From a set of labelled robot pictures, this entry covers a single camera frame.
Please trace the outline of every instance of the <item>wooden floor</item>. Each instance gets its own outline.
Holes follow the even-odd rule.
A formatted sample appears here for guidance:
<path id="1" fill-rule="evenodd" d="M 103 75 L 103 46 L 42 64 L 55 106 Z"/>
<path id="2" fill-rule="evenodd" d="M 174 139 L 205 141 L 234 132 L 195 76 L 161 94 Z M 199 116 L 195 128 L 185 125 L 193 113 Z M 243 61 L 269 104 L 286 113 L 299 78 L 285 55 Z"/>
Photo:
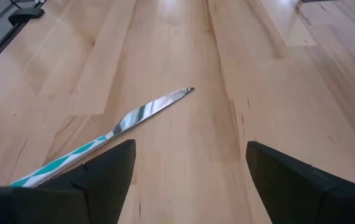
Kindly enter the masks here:
<path id="1" fill-rule="evenodd" d="M 355 182 L 355 0 L 48 0 L 0 55 L 0 185 L 141 124 L 120 223 L 270 223 L 256 140 Z"/>

